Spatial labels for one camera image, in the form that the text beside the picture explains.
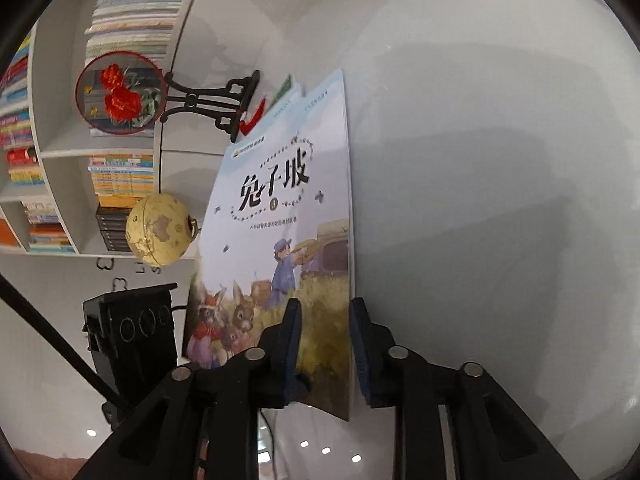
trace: cartoon rabbit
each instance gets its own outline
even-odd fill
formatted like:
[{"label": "cartoon rabbit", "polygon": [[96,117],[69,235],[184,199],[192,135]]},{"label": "cartoon rabbit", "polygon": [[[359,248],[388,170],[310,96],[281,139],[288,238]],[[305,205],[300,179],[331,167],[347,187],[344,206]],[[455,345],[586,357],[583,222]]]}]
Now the cartoon rabbit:
[{"label": "cartoon rabbit", "polygon": [[220,304],[226,289],[221,288],[215,296],[206,295],[205,304],[198,309],[198,323],[187,344],[187,357],[209,370],[216,356],[211,350],[211,342],[221,338],[228,325],[228,317]]},{"label": "cartoon rabbit", "polygon": [[215,340],[211,345],[214,359],[220,365],[225,364],[233,355],[255,346],[255,339],[250,334],[254,327],[254,298],[245,296],[236,282],[233,290],[235,309],[231,323],[223,329],[220,340]]}]

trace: white bookshelf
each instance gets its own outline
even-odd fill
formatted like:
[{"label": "white bookshelf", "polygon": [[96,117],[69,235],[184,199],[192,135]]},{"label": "white bookshelf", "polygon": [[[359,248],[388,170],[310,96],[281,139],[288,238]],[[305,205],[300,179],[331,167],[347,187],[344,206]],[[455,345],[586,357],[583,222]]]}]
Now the white bookshelf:
[{"label": "white bookshelf", "polygon": [[[191,0],[183,0],[180,26]],[[133,153],[154,155],[154,182],[159,189],[159,152],[153,137],[92,137],[78,113],[74,91],[84,68],[86,36],[96,0],[53,0],[31,31],[28,60],[28,107],[34,146],[42,170],[42,186],[16,186],[8,176],[4,154],[0,157],[0,217],[4,217],[18,243],[0,246],[0,253],[37,254],[28,251],[29,223],[22,200],[51,200],[75,253],[51,256],[133,258],[130,253],[107,251],[95,211],[97,198],[87,170],[89,155]],[[177,38],[172,39],[172,52]]]}]

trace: red peony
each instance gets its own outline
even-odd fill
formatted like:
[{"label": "red peony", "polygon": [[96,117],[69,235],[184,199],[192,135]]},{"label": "red peony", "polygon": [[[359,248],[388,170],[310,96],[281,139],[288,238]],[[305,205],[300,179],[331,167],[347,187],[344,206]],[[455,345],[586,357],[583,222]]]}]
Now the red peony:
[{"label": "red peony", "polygon": [[113,89],[111,95],[104,98],[104,106],[109,117],[117,123],[121,123],[135,119],[140,115],[142,100],[140,95],[135,92],[124,88],[124,86],[118,86]]},{"label": "red peony", "polygon": [[113,91],[115,88],[119,88],[124,85],[124,75],[122,70],[115,63],[109,65],[102,72],[100,72],[100,82],[104,86],[105,90]]}]

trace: globe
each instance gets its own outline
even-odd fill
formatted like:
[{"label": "globe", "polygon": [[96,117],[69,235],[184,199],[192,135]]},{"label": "globe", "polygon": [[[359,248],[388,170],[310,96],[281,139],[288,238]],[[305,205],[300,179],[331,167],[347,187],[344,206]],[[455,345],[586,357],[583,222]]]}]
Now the globe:
[{"label": "globe", "polygon": [[197,231],[187,208],[174,197],[157,193],[140,200],[127,218],[127,243],[145,263],[161,267],[178,260]]}]

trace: black speaker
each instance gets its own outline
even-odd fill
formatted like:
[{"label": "black speaker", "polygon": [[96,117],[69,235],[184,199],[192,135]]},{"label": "black speaker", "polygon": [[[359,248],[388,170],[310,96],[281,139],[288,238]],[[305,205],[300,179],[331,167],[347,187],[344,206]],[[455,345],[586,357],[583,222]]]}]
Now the black speaker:
[{"label": "black speaker", "polygon": [[[95,371],[132,406],[177,365],[171,311],[171,290],[177,286],[119,290],[82,304],[82,330],[88,333]],[[110,409],[103,411],[112,422]]]}]

